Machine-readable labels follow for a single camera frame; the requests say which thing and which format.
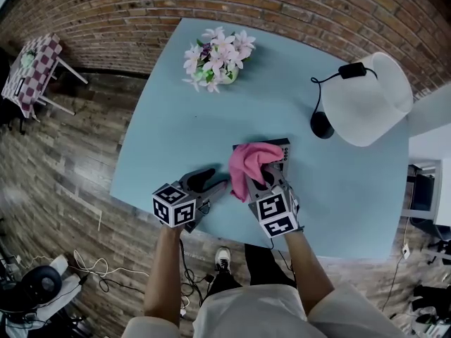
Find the white table leg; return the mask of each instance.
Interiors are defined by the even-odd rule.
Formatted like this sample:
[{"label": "white table leg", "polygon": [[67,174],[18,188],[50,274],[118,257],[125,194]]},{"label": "white table leg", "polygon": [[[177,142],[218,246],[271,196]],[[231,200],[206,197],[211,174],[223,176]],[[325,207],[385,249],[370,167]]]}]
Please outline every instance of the white table leg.
[{"label": "white table leg", "polygon": [[83,81],[85,84],[87,84],[87,80],[81,76],[79,73],[77,73],[75,70],[73,70],[62,58],[60,58],[59,56],[56,58],[56,60],[61,63],[61,65],[64,65],[64,67],[69,70],[72,74],[74,74],[76,77],[78,77],[78,79],[80,79],[81,81]]},{"label": "white table leg", "polygon": [[437,258],[448,259],[449,261],[451,261],[450,254],[440,253],[438,251],[432,251],[430,249],[422,249],[422,250],[420,250],[420,252],[428,254],[429,256],[436,256]]},{"label": "white table leg", "polygon": [[433,212],[431,211],[415,211],[413,209],[402,209],[401,216],[430,220],[435,218]]},{"label": "white table leg", "polygon": [[45,101],[42,101],[42,100],[36,100],[36,102],[38,103],[38,104],[41,104],[41,105],[43,105],[43,106],[46,106],[47,105],[47,103],[45,102]]},{"label": "white table leg", "polygon": [[55,61],[54,64],[52,65],[50,71],[49,71],[49,74],[47,75],[47,77],[46,77],[46,79],[44,81],[44,84],[42,85],[42,89],[41,89],[41,92],[40,92],[41,94],[45,93],[45,89],[47,88],[47,85],[48,85],[48,83],[50,81],[50,78],[52,76],[54,76],[54,71],[55,71],[55,68],[56,68],[57,65],[58,65],[58,61]]},{"label": "white table leg", "polygon": [[56,106],[57,108],[61,109],[62,111],[65,111],[66,113],[69,113],[71,115],[75,115],[74,111],[69,110],[69,109],[65,108],[64,106],[62,106],[62,105],[59,105],[58,103],[55,103],[54,101],[46,98],[44,95],[39,95],[39,99],[44,100],[44,101],[46,101],[47,103],[49,103],[49,104],[51,104],[53,106]]}]

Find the flower bouquet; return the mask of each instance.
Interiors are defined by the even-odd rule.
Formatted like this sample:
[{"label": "flower bouquet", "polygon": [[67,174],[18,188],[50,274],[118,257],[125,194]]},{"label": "flower bouquet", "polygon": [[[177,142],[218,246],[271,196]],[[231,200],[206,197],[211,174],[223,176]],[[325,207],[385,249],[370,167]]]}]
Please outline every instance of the flower bouquet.
[{"label": "flower bouquet", "polygon": [[206,29],[202,34],[209,38],[203,43],[197,40],[197,45],[191,44],[191,49],[185,51],[183,64],[190,79],[189,82],[199,91],[199,85],[206,87],[209,92],[219,92],[218,84],[231,84],[238,75],[238,69],[243,69],[243,61],[247,60],[255,49],[254,37],[248,37],[243,30],[240,34],[234,32],[226,37],[224,29]]},{"label": "flower bouquet", "polygon": [[28,50],[25,54],[20,58],[20,64],[23,68],[28,68],[33,63],[36,58],[37,52],[36,49]]}]

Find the black pants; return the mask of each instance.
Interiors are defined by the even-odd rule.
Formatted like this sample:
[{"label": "black pants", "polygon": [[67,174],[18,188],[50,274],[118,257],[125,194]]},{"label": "black pants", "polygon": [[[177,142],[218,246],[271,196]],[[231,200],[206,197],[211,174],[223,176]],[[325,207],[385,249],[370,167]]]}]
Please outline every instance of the black pants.
[{"label": "black pants", "polygon": [[419,285],[414,289],[414,296],[421,296],[422,298],[412,302],[413,311],[420,308],[434,307],[440,319],[445,319],[450,315],[450,288],[432,288]]},{"label": "black pants", "polygon": [[[251,285],[285,284],[296,288],[295,281],[285,275],[274,260],[270,249],[245,244],[245,254],[247,269],[251,274]],[[241,286],[229,272],[220,272],[213,281],[207,296]]]}]

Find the black cable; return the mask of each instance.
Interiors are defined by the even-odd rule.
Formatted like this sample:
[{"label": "black cable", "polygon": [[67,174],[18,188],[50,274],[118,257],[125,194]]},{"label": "black cable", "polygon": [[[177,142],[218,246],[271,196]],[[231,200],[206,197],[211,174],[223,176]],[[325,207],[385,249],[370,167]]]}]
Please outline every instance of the black cable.
[{"label": "black cable", "polygon": [[107,278],[100,277],[99,287],[100,287],[100,289],[101,289],[103,292],[105,292],[105,293],[108,293],[108,292],[110,291],[110,286],[108,285],[108,282],[117,284],[119,287],[126,288],[126,289],[130,289],[130,290],[135,290],[136,292],[139,292],[139,293],[141,293],[141,294],[144,294],[144,292],[143,292],[142,290],[138,289],[138,288],[134,288],[134,287],[131,287],[131,286],[129,286],[129,285],[124,285],[124,284],[119,283],[119,282],[117,282],[117,281],[115,281],[115,280],[112,280],[112,279],[107,279]]},{"label": "black cable", "polygon": [[186,296],[186,297],[189,297],[189,296],[192,296],[194,294],[194,292],[196,292],[199,295],[199,307],[200,307],[204,303],[204,297],[202,296],[202,293],[201,293],[199,287],[197,286],[197,283],[194,280],[195,277],[196,277],[194,272],[186,266],[185,247],[183,246],[183,242],[182,242],[181,239],[180,239],[180,250],[182,252],[182,262],[183,262],[183,267],[185,269],[184,275],[185,275],[185,278],[188,281],[188,283],[182,283],[182,287],[187,285],[188,287],[191,288],[191,291],[189,293],[183,294],[183,295]]},{"label": "black cable", "polygon": [[[375,72],[373,69],[365,68],[365,70],[371,71],[371,72],[374,74],[374,76],[376,77],[376,79],[378,78],[378,75],[376,74],[376,72]],[[314,82],[315,84],[318,84],[318,88],[319,88],[318,102],[316,103],[316,107],[315,107],[315,110],[314,110],[312,116],[313,116],[313,115],[316,113],[316,111],[318,110],[319,102],[321,101],[321,84],[322,84],[323,82],[326,82],[326,81],[332,79],[333,77],[336,77],[336,76],[339,76],[339,75],[340,75],[340,73],[336,73],[336,74],[331,75],[330,77],[328,77],[327,79],[324,79],[324,80],[318,80],[318,79],[316,79],[315,77],[311,77],[311,78],[310,78],[310,81],[311,81],[311,82]]]},{"label": "black cable", "polygon": [[311,77],[311,78],[310,78],[310,81],[311,81],[311,82],[314,82],[315,84],[318,84],[318,87],[319,87],[318,102],[316,103],[316,107],[315,107],[315,110],[314,110],[313,114],[315,114],[315,113],[316,113],[316,110],[318,110],[319,102],[320,102],[320,100],[321,100],[321,84],[322,84],[323,82],[326,82],[326,81],[332,79],[333,77],[336,77],[336,76],[339,76],[339,75],[340,75],[340,73],[336,73],[336,74],[331,75],[330,77],[328,77],[327,79],[324,79],[324,80],[318,80],[318,79],[316,79],[315,77]]},{"label": "black cable", "polygon": [[287,261],[285,260],[285,258],[283,258],[282,253],[281,253],[280,251],[278,251],[278,252],[279,252],[280,256],[282,257],[283,262],[284,262],[285,265],[287,266],[287,269],[288,269],[291,273],[295,274],[295,272],[293,271],[293,266],[291,265],[291,268],[290,268],[290,267],[288,266]]},{"label": "black cable", "polygon": [[399,261],[397,262],[396,269],[395,269],[395,275],[393,276],[392,286],[390,287],[390,291],[388,292],[387,300],[386,300],[385,303],[383,304],[382,311],[384,310],[385,306],[387,305],[388,299],[390,299],[390,296],[392,295],[393,285],[395,285],[395,279],[396,279],[397,269],[398,269],[398,267],[400,266],[401,260],[402,260],[403,258],[404,258],[404,256],[402,256],[402,257],[399,259]]}]

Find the white sneaker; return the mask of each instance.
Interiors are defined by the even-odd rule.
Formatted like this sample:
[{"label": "white sneaker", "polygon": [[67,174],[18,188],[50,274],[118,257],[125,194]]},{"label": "white sneaker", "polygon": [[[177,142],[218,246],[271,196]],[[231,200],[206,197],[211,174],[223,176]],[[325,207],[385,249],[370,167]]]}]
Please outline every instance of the white sneaker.
[{"label": "white sneaker", "polygon": [[230,250],[222,246],[216,252],[216,256],[214,258],[216,263],[216,270],[219,272],[229,272],[230,271]]}]

